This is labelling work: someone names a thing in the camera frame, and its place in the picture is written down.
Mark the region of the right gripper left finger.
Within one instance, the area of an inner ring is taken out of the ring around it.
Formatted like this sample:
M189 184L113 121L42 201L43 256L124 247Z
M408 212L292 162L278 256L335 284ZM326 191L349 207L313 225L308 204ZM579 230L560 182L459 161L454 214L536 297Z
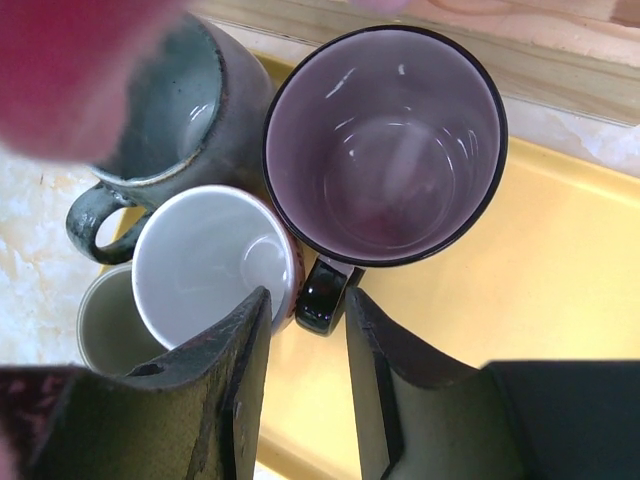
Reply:
M229 315L130 373L78 365L1 370L5 479L249 479L254 474L271 301Z

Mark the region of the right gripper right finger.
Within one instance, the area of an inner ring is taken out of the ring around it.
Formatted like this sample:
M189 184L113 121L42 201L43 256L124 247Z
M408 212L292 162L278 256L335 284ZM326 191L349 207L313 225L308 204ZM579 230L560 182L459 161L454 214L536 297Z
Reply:
M635 479L635 361L468 366L346 295L360 468L366 479Z

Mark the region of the pink lettered mug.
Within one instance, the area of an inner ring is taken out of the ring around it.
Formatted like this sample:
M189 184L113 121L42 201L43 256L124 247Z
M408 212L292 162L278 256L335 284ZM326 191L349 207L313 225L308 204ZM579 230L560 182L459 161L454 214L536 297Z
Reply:
M218 323L258 287L270 293L272 332L281 332L304 279L302 249L273 209L222 185L166 201L145 224L132 262L137 309L168 350Z

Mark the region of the purple glass cup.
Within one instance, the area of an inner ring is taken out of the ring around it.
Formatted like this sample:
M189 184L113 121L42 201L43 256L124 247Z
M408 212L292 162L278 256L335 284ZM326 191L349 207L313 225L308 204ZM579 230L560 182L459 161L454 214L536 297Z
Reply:
M308 55L279 88L262 147L277 213L317 253L297 323L331 334L367 269L462 237L491 202L507 150L494 80L448 37L378 25Z

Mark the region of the dark teal mug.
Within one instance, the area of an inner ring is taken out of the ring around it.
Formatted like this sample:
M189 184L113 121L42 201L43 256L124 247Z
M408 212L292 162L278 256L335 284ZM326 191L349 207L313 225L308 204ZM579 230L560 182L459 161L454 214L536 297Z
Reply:
M263 126L275 85L262 63L217 26L186 14L129 88L116 152L73 203L67 235L103 265L131 260L150 215L190 188L265 191Z

